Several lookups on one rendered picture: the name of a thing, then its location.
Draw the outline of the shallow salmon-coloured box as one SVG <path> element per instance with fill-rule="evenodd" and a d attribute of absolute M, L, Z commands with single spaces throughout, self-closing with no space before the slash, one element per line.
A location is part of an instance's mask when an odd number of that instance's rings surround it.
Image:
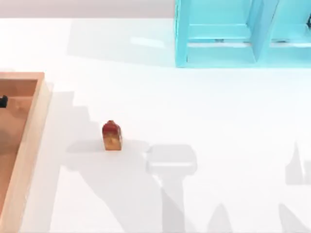
<path fill-rule="evenodd" d="M 0 233 L 18 233 L 51 91 L 43 72 L 0 72 Z"/>

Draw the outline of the light blue rack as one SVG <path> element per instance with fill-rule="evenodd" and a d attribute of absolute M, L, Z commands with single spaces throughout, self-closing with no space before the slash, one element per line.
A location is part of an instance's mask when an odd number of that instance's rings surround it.
<path fill-rule="evenodd" d="M 175 64 L 311 68 L 311 0 L 174 0 Z"/>

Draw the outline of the red and amber bottle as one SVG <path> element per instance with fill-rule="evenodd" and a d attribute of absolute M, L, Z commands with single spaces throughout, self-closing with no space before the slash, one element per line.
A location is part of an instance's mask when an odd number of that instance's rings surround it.
<path fill-rule="evenodd" d="M 103 125 L 102 135 L 106 151 L 120 151 L 122 149 L 121 128 L 113 120 L 109 120 Z"/>

